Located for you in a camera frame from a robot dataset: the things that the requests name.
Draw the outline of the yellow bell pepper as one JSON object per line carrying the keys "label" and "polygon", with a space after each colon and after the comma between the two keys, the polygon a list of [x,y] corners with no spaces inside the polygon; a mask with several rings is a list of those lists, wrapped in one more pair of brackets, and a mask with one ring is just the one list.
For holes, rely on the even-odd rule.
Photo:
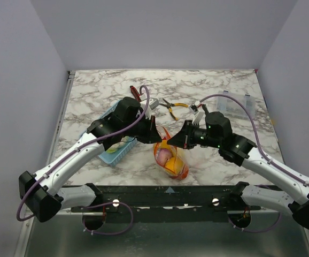
{"label": "yellow bell pepper", "polygon": [[162,140],[162,142],[159,144],[159,148],[170,150],[171,146],[167,143],[167,140]]}

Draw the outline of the purple onion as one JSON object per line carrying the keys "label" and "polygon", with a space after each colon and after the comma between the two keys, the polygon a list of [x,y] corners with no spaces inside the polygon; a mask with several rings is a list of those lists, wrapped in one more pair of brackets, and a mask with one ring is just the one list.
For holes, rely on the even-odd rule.
{"label": "purple onion", "polygon": [[157,162],[159,165],[164,166],[167,161],[173,157],[172,153],[168,149],[159,149],[157,152]]}

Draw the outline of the clear zip bag orange zipper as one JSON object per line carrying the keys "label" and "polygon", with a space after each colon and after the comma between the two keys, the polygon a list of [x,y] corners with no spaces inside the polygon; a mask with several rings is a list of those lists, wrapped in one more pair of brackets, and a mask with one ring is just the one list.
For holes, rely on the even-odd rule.
{"label": "clear zip bag orange zipper", "polygon": [[171,138],[171,134],[165,127],[157,126],[156,128],[162,141],[153,144],[155,162],[171,179],[184,180],[189,173],[189,166],[183,149],[171,146],[167,143]]}

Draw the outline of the yellow orange fruit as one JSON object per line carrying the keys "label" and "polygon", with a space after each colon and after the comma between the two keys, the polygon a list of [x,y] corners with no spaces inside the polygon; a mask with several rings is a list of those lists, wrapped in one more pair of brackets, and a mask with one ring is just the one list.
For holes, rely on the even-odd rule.
{"label": "yellow orange fruit", "polygon": [[171,176],[177,176],[183,169],[184,162],[180,158],[172,157],[169,161],[165,164],[165,170]]}

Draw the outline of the blue plastic basket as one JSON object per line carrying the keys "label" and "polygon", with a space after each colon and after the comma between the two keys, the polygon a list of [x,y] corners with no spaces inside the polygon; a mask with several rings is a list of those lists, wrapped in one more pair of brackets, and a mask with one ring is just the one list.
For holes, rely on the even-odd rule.
{"label": "blue plastic basket", "polygon": [[[89,140],[92,140],[93,137],[99,138],[102,137],[104,134],[107,134],[106,129],[102,129],[102,132],[98,132],[98,127],[100,125],[103,125],[104,118],[111,114],[117,107],[119,101],[116,102],[113,106],[111,106],[109,109],[107,109],[97,120],[93,121],[91,125],[87,128],[87,130],[82,133],[80,136],[83,138],[83,142],[86,142]],[[123,157],[126,156],[126,154],[136,145],[137,140],[135,138],[131,138],[131,142],[126,143],[124,147],[119,149],[117,152],[109,154],[104,149],[104,146],[100,143],[93,142],[87,146],[85,146],[86,150],[93,150],[93,153],[96,154],[99,159],[101,159],[104,163],[110,165],[110,166],[116,166]]]}

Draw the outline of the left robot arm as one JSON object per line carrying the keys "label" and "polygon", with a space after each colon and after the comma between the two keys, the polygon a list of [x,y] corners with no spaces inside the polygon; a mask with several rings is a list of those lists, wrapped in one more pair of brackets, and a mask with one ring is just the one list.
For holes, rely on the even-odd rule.
{"label": "left robot arm", "polygon": [[59,158],[35,173],[23,172],[18,179],[22,203],[40,222],[50,220],[62,209],[86,207],[89,211],[99,210],[102,194],[95,185],[64,185],[86,163],[124,137],[132,137],[144,144],[161,142],[148,100],[139,102],[124,97],[112,112],[93,121]]}

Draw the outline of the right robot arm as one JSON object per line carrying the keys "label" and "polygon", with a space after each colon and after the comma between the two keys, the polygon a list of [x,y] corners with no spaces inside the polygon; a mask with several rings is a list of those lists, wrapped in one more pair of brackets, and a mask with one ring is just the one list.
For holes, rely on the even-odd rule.
{"label": "right robot arm", "polygon": [[230,205],[237,210],[248,205],[290,214],[309,230],[309,177],[277,161],[259,144],[234,133],[230,120],[222,113],[208,113],[205,123],[206,127],[200,128],[197,123],[186,120],[168,144],[182,149],[192,149],[196,145],[216,148],[224,160],[264,177],[279,190],[239,183],[238,192],[229,197]]}

